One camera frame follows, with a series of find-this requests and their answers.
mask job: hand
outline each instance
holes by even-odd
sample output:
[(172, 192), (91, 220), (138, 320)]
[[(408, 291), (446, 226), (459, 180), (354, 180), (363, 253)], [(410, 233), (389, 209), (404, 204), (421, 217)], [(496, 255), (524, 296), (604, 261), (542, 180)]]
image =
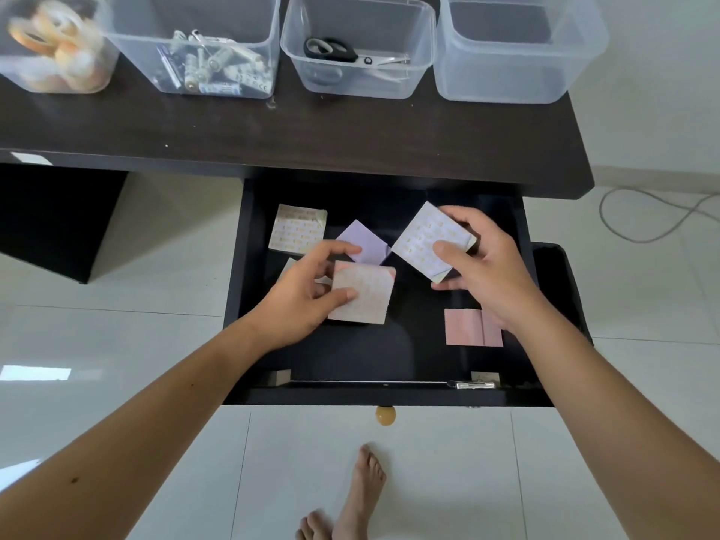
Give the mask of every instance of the hand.
[(332, 278), (335, 263), (330, 254), (358, 254), (362, 248), (342, 240), (324, 240), (293, 264), (265, 298), (244, 318), (261, 342), (262, 354), (306, 338), (336, 308), (358, 295), (353, 288), (330, 291), (315, 282)]
[(514, 332), (531, 320), (538, 305), (548, 305), (545, 296), (530, 277), (513, 238), (480, 210), (466, 207), (440, 207), (458, 223), (466, 223), (480, 239), (477, 254), (471, 256), (443, 240), (433, 245), (435, 254), (452, 265), (461, 276), (432, 283), (434, 290), (469, 290), (489, 310), (496, 323)]

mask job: scissors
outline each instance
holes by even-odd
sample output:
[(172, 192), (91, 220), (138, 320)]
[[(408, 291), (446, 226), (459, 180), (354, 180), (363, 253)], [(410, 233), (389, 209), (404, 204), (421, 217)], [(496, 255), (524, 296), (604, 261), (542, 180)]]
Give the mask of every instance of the scissors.
[(382, 56), (371, 52), (356, 52), (350, 45), (333, 38), (307, 38), (302, 50), (307, 58), (331, 60), (333, 62), (350, 62), (358, 66), (383, 66), (386, 64), (407, 64), (410, 57)]

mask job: gray cable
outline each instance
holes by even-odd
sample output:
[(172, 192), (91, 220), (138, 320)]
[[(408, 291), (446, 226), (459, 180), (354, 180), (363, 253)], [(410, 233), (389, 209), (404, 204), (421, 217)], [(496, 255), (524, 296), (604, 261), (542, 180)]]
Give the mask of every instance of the gray cable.
[[(615, 193), (616, 191), (634, 191), (635, 193), (641, 193), (641, 194), (643, 194), (643, 195), (647, 195), (648, 197), (652, 197), (652, 198), (655, 199), (656, 201), (659, 201), (659, 202), (661, 202), (661, 203), (667, 204), (667, 205), (669, 205), (669, 206), (671, 206), (671, 207), (680, 208), (681, 210), (687, 210), (688, 213), (685, 214), (685, 215), (679, 220), (679, 222), (677, 222), (675, 225), (673, 225), (670, 229), (668, 229), (668, 230), (665, 231), (664, 233), (662, 233), (662, 234), (660, 234), (660, 235), (658, 235), (658, 236), (656, 236), (656, 237), (653, 237), (652, 239), (637, 240), (637, 239), (628, 237), (627, 235), (623, 235), (622, 233), (620, 233), (619, 231), (617, 231), (616, 229), (614, 229), (614, 228), (608, 223), (607, 218), (605, 217), (605, 212), (603, 211), (603, 205), (605, 204), (605, 199), (607, 199), (610, 195), (612, 195), (612, 194)], [(717, 197), (718, 195), (720, 195), (720, 193), (712, 193), (712, 194), (710, 194), (710, 195), (706, 195), (705, 197), (703, 197), (702, 199), (700, 199), (699, 201), (697, 201), (697, 202), (695, 203), (695, 206), (693, 206), (693, 207), (684, 207), (684, 206), (681, 205), (681, 204), (676, 204), (676, 203), (670, 202), (670, 201), (667, 200), (667, 199), (663, 199), (662, 197), (659, 197), (658, 195), (654, 195), (654, 194), (650, 193), (649, 191), (645, 191), (645, 190), (643, 190), (643, 189), (637, 189), (637, 188), (634, 188), (634, 187), (616, 187), (616, 188), (613, 188), (613, 189), (609, 190), (607, 193), (605, 193), (605, 194), (603, 195), (603, 198), (600, 199), (600, 206), (598, 207), (598, 213), (600, 214), (600, 221), (603, 223), (603, 225), (604, 225), (605, 227), (607, 227), (607, 230), (610, 231), (611, 233), (613, 233), (613, 234), (615, 234), (615, 235), (618, 235), (621, 239), (628, 240), (628, 241), (631, 242), (631, 243), (636, 243), (636, 244), (648, 244), (648, 243), (654, 243), (656, 240), (660, 240), (660, 239), (665, 238), (666, 236), (670, 235), (673, 231), (675, 231), (677, 228), (679, 228), (679, 226), (681, 226), (683, 223), (685, 223), (685, 220), (687, 220), (687, 218), (689, 218), (689, 217), (692, 216), (693, 214), (703, 215), (703, 216), (705, 216), (705, 217), (708, 217), (708, 218), (716, 221), (718, 224), (720, 224), (720, 218), (719, 218), (719, 217), (713, 216), (712, 214), (708, 214), (708, 213), (705, 212), (704, 210), (700, 210), (700, 209), (699, 209), (699, 206), (700, 206), (702, 203), (704, 203), (704, 202), (707, 201), (708, 199), (712, 199), (713, 197)]]

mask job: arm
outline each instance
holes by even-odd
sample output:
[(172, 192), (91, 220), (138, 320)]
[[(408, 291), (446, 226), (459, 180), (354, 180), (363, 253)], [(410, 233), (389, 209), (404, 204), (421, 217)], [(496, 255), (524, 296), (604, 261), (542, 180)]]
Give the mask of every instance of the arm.
[(222, 400), (263, 354), (299, 341), (353, 289), (329, 292), (330, 254), (360, 247), (323, 241), (261, 303), (123, 406), (0, 493), (4, 539), (123, 539)]
[(480, 235), (476, 256), (450, 243), (436, 254), (525, 348), (582, 458), (633, 540), (715, 538), (720, 463), (602, 357), (545, 299), (513, 239), (473, 208), (442, 207)]

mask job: person's left hand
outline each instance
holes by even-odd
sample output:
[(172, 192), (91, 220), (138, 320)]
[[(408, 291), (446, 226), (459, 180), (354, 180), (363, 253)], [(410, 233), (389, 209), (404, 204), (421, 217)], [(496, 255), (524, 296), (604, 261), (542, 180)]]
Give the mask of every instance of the person's left hand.
[(358, 295), (353, 288), (330, 291), (315, 282), (333, 277), (331, 254), (358, 254), (362, 248), (342, 240), (324, 240), (293, 264), (265, 298), (245, 317), (258, 334), (264, 353), (306, 338), (336, 308)]

